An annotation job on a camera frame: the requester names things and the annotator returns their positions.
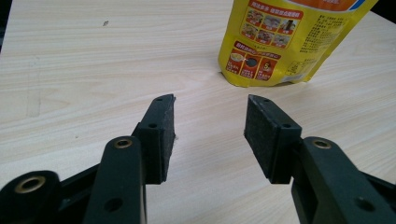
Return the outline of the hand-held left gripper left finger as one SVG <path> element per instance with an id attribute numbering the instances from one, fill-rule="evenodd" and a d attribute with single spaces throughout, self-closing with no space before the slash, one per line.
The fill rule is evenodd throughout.
<path id="1" fill-rule="evenodd" d="M 132 134 L 106 144 L 82 224 L 147 224 L 146 185 L 167 178 L 175 100 L 155 98 Z"/>

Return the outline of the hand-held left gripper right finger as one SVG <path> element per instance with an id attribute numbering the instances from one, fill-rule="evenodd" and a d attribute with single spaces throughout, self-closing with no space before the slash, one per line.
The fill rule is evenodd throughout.
<path id="1" fill-rule="evenodd" d="M 301 224 L 396 224 L 396 184 L 360 171 L 334 142 L 250 94 L 244 136 L 272 184 L 292 184 Z"/>

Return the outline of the yellow seasoning pouch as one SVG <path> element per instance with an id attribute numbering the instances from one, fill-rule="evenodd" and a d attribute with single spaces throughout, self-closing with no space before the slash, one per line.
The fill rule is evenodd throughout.
<path id="1" fill-rule="evenodd" d="M 378 0 L 233 0 L 219 51 L 239 87 L 306 82 Z"/>

